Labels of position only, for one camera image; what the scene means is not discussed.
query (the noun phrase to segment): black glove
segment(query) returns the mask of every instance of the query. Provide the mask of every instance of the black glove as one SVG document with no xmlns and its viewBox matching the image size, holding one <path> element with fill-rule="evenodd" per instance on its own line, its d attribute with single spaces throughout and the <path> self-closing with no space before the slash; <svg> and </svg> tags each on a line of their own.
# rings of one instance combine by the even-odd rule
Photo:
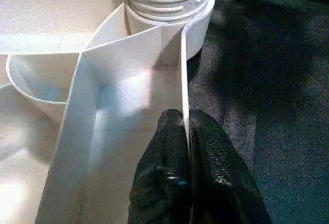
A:
<svg viewBox="0 0 329 224">
<path fill-rule="evenodd" d="M 192 196 L 193 223 L 271 223 L 226 133 L 202 111 L 190 116 L 191 165 L 181 113 L 171 109 L 161 115 L 137 166 L 128 223 L 189 223 Z"/>
<path fill-rule="evenodd" d="M 194 223 L 271 223 L 247 165 L 209 115 L 190 111 Z"/>
<path fill-rule="evenodd" d="M 185 224 L 191 210 L 190 162 L 179 111 L 162 113 L 137 165 L 130 193 L 129 224 Z"/>
</svg>

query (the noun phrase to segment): black textured glove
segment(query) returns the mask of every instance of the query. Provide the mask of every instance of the black textured glove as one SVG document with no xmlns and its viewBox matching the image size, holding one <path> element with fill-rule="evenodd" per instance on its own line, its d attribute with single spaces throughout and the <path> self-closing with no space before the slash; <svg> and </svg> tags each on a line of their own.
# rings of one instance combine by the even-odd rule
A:
<svg viewBox="0 0 329 224">
<path fill-rule="evenodd" d="M 191 165 L 181 113 L 170 109 L 161 115 L 137 166 L 129 224 L 189 223 L 192 195 L 194 223 L 271 223 L 226 133 L 204 112 L 190 115 Z"/>
<path fill-rule="evenodd" d="M 191 210 L 190 162 L 179 111 L 162 113 L 138 163 L 130 193 L 129 224 L 185 224 Z"/>
<path fill-rule="evenodd" d="M 271 223 L 247 165 L 209 115 L 190 111 L 194 223 Z"/>
</svg>

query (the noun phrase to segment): plastic tray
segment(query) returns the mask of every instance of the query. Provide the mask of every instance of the plastic tray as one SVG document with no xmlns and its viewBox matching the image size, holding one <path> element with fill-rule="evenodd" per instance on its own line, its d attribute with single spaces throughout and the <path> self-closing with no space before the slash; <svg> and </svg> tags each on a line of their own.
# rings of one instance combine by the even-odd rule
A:
<svg viewBox="0 0 329 224">
<path fill-rule="evenodd" d="M 0 91 L 10 88 L 24 100 L 15 108 L 28 103 L 42 125 L 60 124 L 44 189 L 48 165 L 36 204 L 24 205 L 31 219 L 43 189 L 36 223 L 126 223 L 134 171 L 160 114 L 181 110 L 188 133 L 186 62 L 202 47 L 213 6 L 167 24 L 139 16 L 126 0 L 0 0 L 9 9 L 0 62 L 8 56 L 11 82 Z M 6 223 L 31 223 L 19 215 Z"/>
</svg>

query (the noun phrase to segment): white divider wall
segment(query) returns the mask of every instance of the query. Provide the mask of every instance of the white divider wall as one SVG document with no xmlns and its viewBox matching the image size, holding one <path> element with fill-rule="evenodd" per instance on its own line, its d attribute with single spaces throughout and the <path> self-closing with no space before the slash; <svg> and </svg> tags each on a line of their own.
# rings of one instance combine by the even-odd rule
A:
<svg viewBox="0 0 329 224">
<path fill-rule="evenodd" d="M 6 73 L 6 62 L 8 55 L 0 54 L 0 86 L 9 83 Z"/>
<path fill-rule="evenodd" d="M 210 0 L 210 11 L 214 7 L 215 0 Z M 187 82 L 187 60 L 195 56 L 202 48 L 204 39 L 207 33 L 210 22 L 211 12 L 201 14 L 199 17 L 187 23 L 182 31 L 180 37 L 180 67 L 181 67 L 181 84 L 182 84 L 182 112 L 184 119 L 184 126 L 188 139 L 188 148 L 190 149 L 190 112 L 189 112 L 189 94 Z"/>
<path fill-rule="evenodd" d="M 162 64 L 161 35 L 157 26 L 81 54 L 36 223 L 126 223 L 158 118 L 182 111 L 180 51 Z"/>
<path fill-rule="evenodd" d="M 87 48 L 93 48 L 108 42 L 113 42 L 130 35 L 124 3 L 122 3 L 96 30 Z"/>
<path fill-rule="evenodd" d="M 77 223 L 93 140 L 99 85 L 79 60 L 35 223 Z"/>
</svg>

